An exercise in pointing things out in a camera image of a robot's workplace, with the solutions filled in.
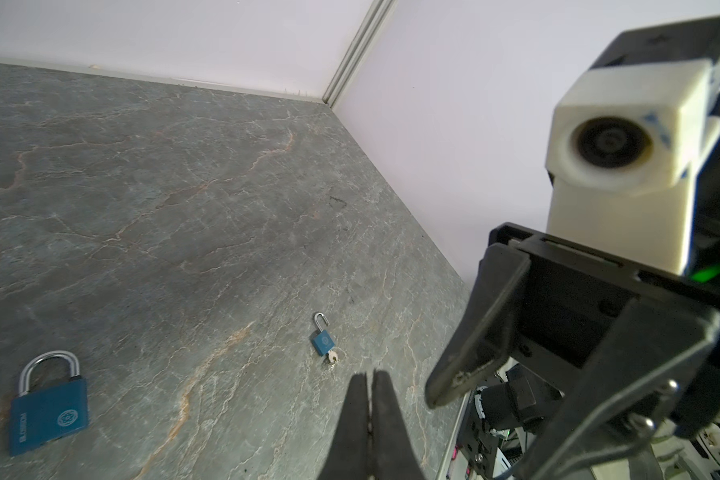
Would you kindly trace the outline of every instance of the green led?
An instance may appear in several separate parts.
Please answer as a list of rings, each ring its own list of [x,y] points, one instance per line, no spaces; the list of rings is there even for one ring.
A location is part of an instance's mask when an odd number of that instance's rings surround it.
[[[691,275],[691,280],[698,283],[707,283],[720,274],[720,264],[708,266]]]

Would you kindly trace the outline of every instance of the closed padlock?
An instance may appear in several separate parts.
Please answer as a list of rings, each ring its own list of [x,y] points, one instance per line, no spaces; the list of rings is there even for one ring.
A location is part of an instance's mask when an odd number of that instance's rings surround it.
[[[43,360],[61,358],[70,379],[61,385],[29,391],[30,374]],[[10,404],[10,455],[16,456],[88,426],[88,391],[80,362],[72,352],[54,350],[33,358],[19,375],[19,395]]]
[[[325,315],[322,313],[316,313],[315,314],[315,324],[317,325],[317,330],[320,331],[318,335],[312,339],[312,344],[315,346],[315,350],[317,350],[317,353],[320,354],[320,356],[323,356],[331,351],[331,349],[336,346],[331,336],[328,334],[327,331],[322,329],[322,326],[320,326],[320,322],[318,321],[318,318],[322,317],[322,320],[328,324],[328,319]]]

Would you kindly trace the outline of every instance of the black camera lens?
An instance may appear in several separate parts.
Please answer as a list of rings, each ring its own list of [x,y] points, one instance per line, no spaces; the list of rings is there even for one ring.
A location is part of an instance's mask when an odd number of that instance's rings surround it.
[[[582,125],[576,143],[581,156],[592,165],[618,168],[640,158],[649,142],[643,129],[633,122],[602,117]]]

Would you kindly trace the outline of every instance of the metal shackle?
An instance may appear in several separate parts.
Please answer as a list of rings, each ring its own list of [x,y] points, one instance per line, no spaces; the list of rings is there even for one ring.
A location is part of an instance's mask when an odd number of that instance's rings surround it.
[[[317,330],[322,332],[323,328],[320,326],[320,322],[317,321],[319,317],[322,317],[322,321],[326,323],[326,326],[328,326],[328,319],[324,313],[317,312],[315,314],[315,325],[317,325]]]
[[[29,393],[29,375],[32,374],[32,370],[43,360],[59,358],[67,360],[70,364],[70,378],[80,375],[80,360],[72,352],[67,350],[54,350],[52,352],[46,352],[42,355],[38,355],[21,370],[19,375],[19,396],[25,396]]]

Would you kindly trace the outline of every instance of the padlock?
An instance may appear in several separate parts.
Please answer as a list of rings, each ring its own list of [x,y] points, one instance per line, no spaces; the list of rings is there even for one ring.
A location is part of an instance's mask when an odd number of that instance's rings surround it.
[[[317,330],[320,331],[318,335],[312,339],[312,344],[315,346],[315,350],[317,353],[320,354],[320,356],[323,356],[331,351],[331,349],[336,346],[336,344],[333,342],[333,339],[328,334],[327,331],[323,330],[320,326],[320,322],[318,322],[318,318],[322,317],[322,320],[328,325],[328,319],[325,315],[323,315],[320,312],[317,312],[315,314],[315,324],[317,325]]]
[[[70,364],[68,382],[29,391],[30,374],[43,360],[61,358]],[[19,375],[19,396],[10,404],[10,455],[16,456],[88,426],[88,391],[80,362],[72,352],[54,350],[36,356]]]

